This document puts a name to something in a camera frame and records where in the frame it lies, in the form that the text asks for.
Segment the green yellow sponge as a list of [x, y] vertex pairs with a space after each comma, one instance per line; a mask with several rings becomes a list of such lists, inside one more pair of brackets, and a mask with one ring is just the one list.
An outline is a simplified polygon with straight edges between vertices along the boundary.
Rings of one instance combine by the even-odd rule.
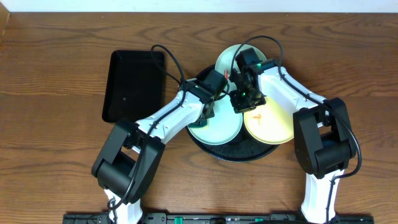
[[203, 119], [203, 120], [198, 120], [194, 123], [189, 124], [188, 127], [189, 128], [204, 128], [207, 125], [208, 125], [208, 120]]

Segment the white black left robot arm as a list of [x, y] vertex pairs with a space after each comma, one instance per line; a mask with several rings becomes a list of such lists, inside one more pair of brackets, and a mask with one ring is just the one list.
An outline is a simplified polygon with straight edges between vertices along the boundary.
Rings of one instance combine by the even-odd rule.
[[214, 115], [228, 86], [216, 70], [182, 81], [176, 97], [147, 118], [118, 121], [96, 158], [91, 173], [108, 197], [106, 223], [138, 223], [141, 198], [151, 185], [166, 144], [184, 127]]

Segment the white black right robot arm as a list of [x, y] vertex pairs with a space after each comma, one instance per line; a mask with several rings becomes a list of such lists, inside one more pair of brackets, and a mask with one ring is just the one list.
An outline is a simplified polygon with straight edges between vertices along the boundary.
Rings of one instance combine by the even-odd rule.
[[292, 78], [281, 61], [263, 60], [239, 46], [231, 62], [230, 92], [236, 113], [248, 115], [270, 98], [292, 118], [296, 158], [306, 173], [301, 212], [310, 223], [330, 223], [338, 182], [361, 168], [363, 156], [343, 100], [328, 100]]

